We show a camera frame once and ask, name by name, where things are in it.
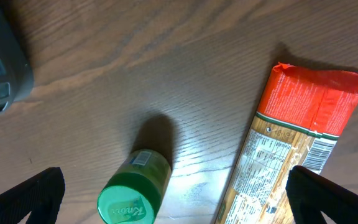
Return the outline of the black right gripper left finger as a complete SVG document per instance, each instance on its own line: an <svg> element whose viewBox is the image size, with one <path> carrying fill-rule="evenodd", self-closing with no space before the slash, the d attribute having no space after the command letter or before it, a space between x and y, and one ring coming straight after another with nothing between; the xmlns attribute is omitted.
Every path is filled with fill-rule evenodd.
<svg viewBox="0 0 358 224"><path fill-rule="evenodd" d="M49 167L0 194L0 223L55 223L64 194L61 168Z"/></svg>

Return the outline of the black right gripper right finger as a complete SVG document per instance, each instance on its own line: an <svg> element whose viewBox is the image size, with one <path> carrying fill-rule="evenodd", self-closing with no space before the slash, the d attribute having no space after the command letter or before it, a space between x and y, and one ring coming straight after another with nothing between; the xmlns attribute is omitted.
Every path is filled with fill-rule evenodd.
<svg viewBox="0 0 358 224"><path fill-rule="evenodd" d="M296 223L358 223L358 195L303 166L294 166L285 187Z"/></svg>

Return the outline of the green lid jar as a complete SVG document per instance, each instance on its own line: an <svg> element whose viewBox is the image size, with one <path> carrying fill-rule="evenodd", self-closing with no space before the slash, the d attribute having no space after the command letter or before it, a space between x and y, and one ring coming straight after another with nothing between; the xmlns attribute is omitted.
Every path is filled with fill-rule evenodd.
<svg viewBox="0 0 358 224"><path fill-rule="evenodd" d="M170 164L157 151L141 149L129 154L98 196L103 222L153 224L171 174Z"/></svg>

